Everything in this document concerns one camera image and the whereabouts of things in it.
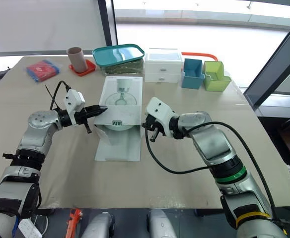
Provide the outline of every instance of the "lime green storage box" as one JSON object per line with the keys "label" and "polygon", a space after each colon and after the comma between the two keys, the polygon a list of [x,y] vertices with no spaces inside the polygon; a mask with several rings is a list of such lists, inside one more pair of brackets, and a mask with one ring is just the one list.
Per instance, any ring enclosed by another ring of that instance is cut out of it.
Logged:
{"label": "lime green storage box", "polygon": [[223,63],[221,61],[205,61],[203,66],[205,74],[205,88],[207,91],[223,92],[231,78],[223,75]]}

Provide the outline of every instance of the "green ring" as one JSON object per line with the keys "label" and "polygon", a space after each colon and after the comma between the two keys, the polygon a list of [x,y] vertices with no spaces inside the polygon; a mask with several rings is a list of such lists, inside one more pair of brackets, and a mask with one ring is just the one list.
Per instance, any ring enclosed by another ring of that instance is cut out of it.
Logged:
{"label": "green ring", "polygon": [[236,174],[231,175],[229,177],[225,177],[225,178],[215,178],[215,180],[217,182],[230,182],[230,181],[238,179],[239,177],[244,175],[245,172],[246,172],[246,168],[245,168],[245,166],[243,166],[242,169],[239,172],[237,172]]}

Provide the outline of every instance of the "beige tabletop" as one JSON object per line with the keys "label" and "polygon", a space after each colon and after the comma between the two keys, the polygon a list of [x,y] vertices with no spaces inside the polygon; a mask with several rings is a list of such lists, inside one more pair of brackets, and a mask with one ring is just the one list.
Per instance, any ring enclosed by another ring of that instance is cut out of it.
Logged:
{"label": "beige tabletop", "polygon": [[[25,67],[44,57],[24,57],[0,82],[0,176],[10,161],[3,153],[15,153],[27,129],[30,114],[48,110],[50,97],[45,84],[54,91],[64,80],[82,92],[86,105],[98,104],[104,76],[96,71],[84,77],[68,68],[67,57],[48,57],[60,64],[61,73],[43,83],[35,83]],[[64,88],[57,102],[64,108]],[[221,92],[182,89],[175,83],[143,84],[143,111],[156,96],[175,112],[208,112],[213,120],[232,125],[253,152],[277,206],[290,205],[290,174],[262,125],[234,83]],[[264,191],[247,153],[235,136],[223,128],[232,145]],[[98,145],[95,131],[87,134],[83,125],[67,127],[54,135],[49,154],[42,167],[40,187],[42,207],[80,208],[220,208],[220,192],[208,170],[188,175],[164,171],[151,158],[145,138],[140,162],[96,162]],[[159,137],[152,143],[156,156],[167,167],[187,170],[204,166],[189,138],[174,140]]]}

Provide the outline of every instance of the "white drawer organizer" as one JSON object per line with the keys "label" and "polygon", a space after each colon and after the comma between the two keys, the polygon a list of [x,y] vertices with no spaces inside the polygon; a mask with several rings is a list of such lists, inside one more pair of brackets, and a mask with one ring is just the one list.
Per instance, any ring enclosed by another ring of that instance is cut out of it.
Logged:
{"label": "white drawer organizer", "polygon": [[149,48],[145,55],[145,82],[178,83],[182,66],[177,49]]}

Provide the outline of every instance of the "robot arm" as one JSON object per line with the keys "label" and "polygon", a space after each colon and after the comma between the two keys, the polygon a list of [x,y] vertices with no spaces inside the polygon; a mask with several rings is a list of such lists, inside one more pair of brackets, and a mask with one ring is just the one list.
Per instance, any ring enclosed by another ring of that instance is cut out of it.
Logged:
{"label": "robot arm", "polygon": [[143,127],[167,137],[190,137],[212,173],[222,196],[220,197],[227,221],[238,229],[238,237],[285,237],[283,230],[269,218],[272,211],[268,201],[243,165],[226,135],[214,125],[206,125],[189,133],[194,126],[211,122],[205,112],[177,115],[168,105],[154,97],[149,102]]}
{"label": "robot arm", "polygon": [[40,206],[40,170],[53,134],[63,127],[80,124],[91,133],[87,119],[107,110],[99,105],[84,107],[81,93],[73,89],[67,91],[66,110],[33,113],[15,155],[3,154],[12,161],[0,178],[0,238],[14,237],[20,220],[29,218]]}

